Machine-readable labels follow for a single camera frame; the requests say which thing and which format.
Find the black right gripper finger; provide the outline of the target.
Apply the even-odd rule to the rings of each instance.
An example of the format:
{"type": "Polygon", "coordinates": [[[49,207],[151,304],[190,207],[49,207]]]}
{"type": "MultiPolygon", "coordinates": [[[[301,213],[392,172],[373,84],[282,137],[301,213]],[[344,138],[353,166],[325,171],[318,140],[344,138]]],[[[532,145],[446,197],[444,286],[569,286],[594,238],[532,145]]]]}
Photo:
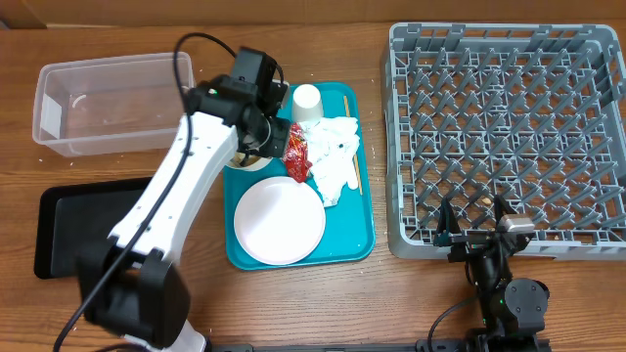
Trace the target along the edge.
{"type": "Polygon", "coordinates": [[[497,230],[505,230],[505,217],[507,215],[514,214],[516,214],[516,211],[513,210],[513,208],[502,195],[494,196],[494,215],[497,230]]]}
{"type": "Polygon", "coordinates": [[[436,232],[438,235],[460,233],[457,217],[448,198],[441,201],[436,232]]]}

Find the cream bowl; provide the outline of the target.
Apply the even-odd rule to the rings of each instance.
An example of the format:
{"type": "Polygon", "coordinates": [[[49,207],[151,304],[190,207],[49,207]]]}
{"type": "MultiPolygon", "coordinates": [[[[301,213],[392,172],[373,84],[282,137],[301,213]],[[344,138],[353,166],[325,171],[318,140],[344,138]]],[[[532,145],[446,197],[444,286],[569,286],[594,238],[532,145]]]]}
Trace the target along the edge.
{"type": "Polygon", "coordinates": [[[255,172],[263,169],[271,161],[271,158],[260,157],[257,155],[246,156],[242,153],[235,153],[235,155],[228,161],[227,166],[236,170],[255,172]]]}

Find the red snack wrapper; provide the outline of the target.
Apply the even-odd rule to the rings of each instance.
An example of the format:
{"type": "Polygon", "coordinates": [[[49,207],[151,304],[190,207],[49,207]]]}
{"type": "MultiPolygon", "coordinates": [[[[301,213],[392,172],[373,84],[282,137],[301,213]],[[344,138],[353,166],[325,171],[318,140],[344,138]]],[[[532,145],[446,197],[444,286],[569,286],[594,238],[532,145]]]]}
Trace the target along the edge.
{"type": "Polygon", "coordinates": [[[312,163],[308,160],[308,145],[302,128],[293,123],[286,151],[282,157],[288,175],[296,182],[306,181],[312,163]]]}

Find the white napkin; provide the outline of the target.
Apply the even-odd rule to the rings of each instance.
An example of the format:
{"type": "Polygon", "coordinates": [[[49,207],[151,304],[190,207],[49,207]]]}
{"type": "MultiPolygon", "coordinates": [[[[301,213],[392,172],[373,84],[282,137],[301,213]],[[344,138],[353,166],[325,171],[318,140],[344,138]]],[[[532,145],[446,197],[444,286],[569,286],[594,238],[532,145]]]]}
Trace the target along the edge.
{"type": "Polygon", "coordinates": [[[309,171],[325,207],[338,204],[342,189],[359,190],[353,158],[360,146],[355,117],[322,117],[299,124],[307,143],[309,171]]]}

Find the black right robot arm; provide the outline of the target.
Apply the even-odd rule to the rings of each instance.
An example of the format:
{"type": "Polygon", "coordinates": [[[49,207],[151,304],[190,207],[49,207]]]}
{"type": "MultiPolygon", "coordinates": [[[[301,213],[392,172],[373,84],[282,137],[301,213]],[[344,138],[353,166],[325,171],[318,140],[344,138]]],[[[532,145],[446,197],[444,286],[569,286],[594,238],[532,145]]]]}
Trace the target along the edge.
{"type": "Polygon", "coordinates": [[[516,279],[509,258],[527,248],[535,225],[525,214],[513,210],[502,196],[494,198],[494,229],[475,235],[463,232],[450,199],[439,207],[433,244],[448,247],[451,263],[465,264],[466,279],[475,295],[444,311],[431,325],[425,348],[436,351],[549,351],[550,342],[537,333],[545,328],[550,291],[537,280],[516,279]],[[435,340],[439,324],[451,313],[474,302],[480,305],[483,326],[470,329],[462,339],[435,340]]]}

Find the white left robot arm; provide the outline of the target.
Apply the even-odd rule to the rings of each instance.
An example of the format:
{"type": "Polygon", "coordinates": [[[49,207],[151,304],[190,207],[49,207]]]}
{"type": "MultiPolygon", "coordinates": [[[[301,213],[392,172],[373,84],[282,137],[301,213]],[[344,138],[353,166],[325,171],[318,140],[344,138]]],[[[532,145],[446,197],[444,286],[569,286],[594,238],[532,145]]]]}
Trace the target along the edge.
{"type": "Polygon", "coordinates": [[[123,337],[113,351],[208,351],[188,320],[190,293],[177,264],[201,204],[237,153],[280,157],[291,124],[277,116],[287,83],[204,82],[183,95],[188,110],[145,191],[103,240],[77,255],[76,311],[123,337]]]}

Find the grey dishwasher rack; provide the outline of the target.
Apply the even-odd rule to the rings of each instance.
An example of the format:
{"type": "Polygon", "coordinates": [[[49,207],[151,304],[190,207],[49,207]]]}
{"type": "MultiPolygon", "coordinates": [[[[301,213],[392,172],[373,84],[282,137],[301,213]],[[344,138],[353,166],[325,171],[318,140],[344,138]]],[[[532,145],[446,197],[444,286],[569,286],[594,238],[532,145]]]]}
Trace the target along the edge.
{"type": "Polygon", "coordinates": [[[624,258],[625,63],[612,27],[399,22],[381,71],[395,256],[445,258],[440,202],[464,233],[484,233],[502,195],[535,224],[529,255],[624,258]]]}

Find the white cup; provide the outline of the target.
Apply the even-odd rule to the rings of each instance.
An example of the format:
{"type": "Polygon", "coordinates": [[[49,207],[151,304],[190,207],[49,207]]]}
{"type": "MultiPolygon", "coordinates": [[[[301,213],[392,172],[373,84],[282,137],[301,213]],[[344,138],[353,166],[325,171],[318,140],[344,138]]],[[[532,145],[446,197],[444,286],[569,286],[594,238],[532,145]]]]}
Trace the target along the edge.
{"type": "Polygon", "coordinates": [[[311,84],[302,84],[292,94],[291,117],[294,122],[316,122],[324,115],[320,90],[311,84]]]}

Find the white plate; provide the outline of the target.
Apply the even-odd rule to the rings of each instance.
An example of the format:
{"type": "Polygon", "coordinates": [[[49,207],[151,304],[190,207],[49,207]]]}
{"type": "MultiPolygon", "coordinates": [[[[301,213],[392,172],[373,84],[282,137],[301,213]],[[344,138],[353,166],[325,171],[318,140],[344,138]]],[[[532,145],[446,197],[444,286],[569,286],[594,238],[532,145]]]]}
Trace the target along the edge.
{"type": "Polygon", "coordinates": [[[305,183],[275,176],[251,186],[234,213],[239,245],[268,265],[290,265],[311,254],[326,229],[326,210],[305,183]]]}

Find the wooden chopstick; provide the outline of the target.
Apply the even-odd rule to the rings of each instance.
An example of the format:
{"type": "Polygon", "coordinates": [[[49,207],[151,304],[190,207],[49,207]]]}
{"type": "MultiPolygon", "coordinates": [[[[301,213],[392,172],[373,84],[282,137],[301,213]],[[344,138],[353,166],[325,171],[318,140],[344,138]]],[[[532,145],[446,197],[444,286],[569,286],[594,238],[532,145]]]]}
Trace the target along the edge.
{"type": "MultiPolygon", "coordinates": [[[[352,117],[350,109],[349,109],[348,97],[347,96],[343,96],[343,101],[344,101],[344,108],[345,108],[346,116],[347,117],[352,117]]],[[[353,164],[354,164],[354,169],[355,169],[355,173],[356,173],[356,179],[357,179],[359,193],[362,196],[363,195],[363,187],[362,187],[362,180],[361,180],[360,167],[359,167],[359,161],[358,161],[358,154],[357,153],[355,153],[355,155],[353,156],[353,164]]]]}

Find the teal serving tray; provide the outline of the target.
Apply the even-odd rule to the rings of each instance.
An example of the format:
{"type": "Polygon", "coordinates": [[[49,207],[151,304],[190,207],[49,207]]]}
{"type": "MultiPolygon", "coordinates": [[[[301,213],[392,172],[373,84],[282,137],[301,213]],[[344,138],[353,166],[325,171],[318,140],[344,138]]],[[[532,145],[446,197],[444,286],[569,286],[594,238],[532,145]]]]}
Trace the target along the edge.
{"type": "MultiPolygon", "coordinates": [[[[347,112],[359,117],[358,101],[354,91],[341,82],[320,82],[324,116],[335,118],[347,112]]],[[[318,246],[295,267],[358,261],[366,258],[376,244],[376,227],[368,178],[366,151],[357,150],[361,190],[344,187],[337,205],[326,209],[326,229],[318,246]]],[[[233,265],[241,270],[270,270],[272,267],[252,258],[239,244],[234,215],[244,193],[254,184],[270,177],[285,176],[287,170],[279,160],[272,160],[257,171],[244,171],[226,166],[224,176],[224,212],[226,253],[233,265]]]]}

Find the clear plastic bin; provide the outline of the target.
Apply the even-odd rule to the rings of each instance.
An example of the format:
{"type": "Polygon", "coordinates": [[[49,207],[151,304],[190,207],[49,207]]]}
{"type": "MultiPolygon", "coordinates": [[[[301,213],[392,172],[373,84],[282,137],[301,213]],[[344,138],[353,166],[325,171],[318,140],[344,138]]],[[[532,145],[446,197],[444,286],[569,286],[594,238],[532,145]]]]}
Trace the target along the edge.
{"type": "Polygon", "coordinates": [[[35,91],[32,139],[65,157],[167,149],[183,113],[173,69],[196,85],[184,52],[49,64],[35,91]]]}

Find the black tray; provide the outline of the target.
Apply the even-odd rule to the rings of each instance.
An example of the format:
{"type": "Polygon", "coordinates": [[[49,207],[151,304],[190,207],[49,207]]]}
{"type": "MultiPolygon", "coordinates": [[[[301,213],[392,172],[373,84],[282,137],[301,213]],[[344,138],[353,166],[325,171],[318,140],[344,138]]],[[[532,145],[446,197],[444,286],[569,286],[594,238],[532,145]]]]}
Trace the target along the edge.
{"type": "Polygon", "coordinates": [[[41,280],[76,275],[75,256],[104,240],[147,188],[149,177],[53,187],[41,195],[33,272],[41,280]]]}

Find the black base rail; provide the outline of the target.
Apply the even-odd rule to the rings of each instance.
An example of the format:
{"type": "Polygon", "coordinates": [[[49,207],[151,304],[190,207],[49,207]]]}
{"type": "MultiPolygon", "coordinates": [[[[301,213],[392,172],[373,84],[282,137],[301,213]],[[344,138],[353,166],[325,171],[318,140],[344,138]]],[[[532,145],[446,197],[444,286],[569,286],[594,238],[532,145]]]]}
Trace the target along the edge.
{"type": "Polygon", "coordinates": [[[414,343],[382,344],[336,344],[336,345],[291,345],[291,346],[252,346],[250,344],[213,344],[211,352],[466,352],[477,351],[461,339],[426,340],[414,343]]]}

